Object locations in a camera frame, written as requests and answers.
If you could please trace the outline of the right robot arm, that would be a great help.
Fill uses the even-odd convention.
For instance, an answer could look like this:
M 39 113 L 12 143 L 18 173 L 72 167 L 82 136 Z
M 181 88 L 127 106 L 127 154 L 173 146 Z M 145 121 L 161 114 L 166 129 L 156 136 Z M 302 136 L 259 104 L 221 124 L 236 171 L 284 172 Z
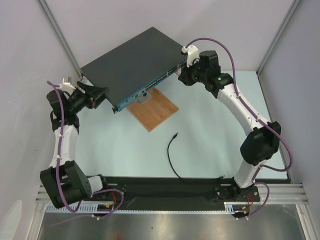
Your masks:
M 224 104 L 241 125 L 246 139 L 240 147 L 243 161 L 229 186 L 227 198 L 242 201 L 251 191 L 258 170 L 279 149 L 281 133 L 278 122 L 269 122 L 254 108 L 248 110 L 248 101 L 228 73 L 222 73 L 218 54 L 214 50 L 199 50 L 191 45 L 183 47 L 181 53 L 186 62 L 181 66 L 178 80 L 186 86 L 202 83 L 205 89 Z

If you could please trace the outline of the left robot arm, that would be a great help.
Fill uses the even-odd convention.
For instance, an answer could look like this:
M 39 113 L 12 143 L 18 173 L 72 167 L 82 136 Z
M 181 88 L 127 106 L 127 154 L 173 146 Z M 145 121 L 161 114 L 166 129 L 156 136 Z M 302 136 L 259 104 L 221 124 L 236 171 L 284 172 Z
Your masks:
M 48 169 L 40 172 L 40 180 L 52 204 L 57 208 L 75 210 L 71 204 L 91 198 L 105 200 L 110 187 L 101 174 L 87 177 L 76 163 L 76 143 L 80 133 L 77 116 L 82 109 L 96 109 L 106 98 L 108 87 L 69 82 L 48 83 L 52 91 L 46 95 L 52 111 L 50 121 L 55 135 L 53 157 Z

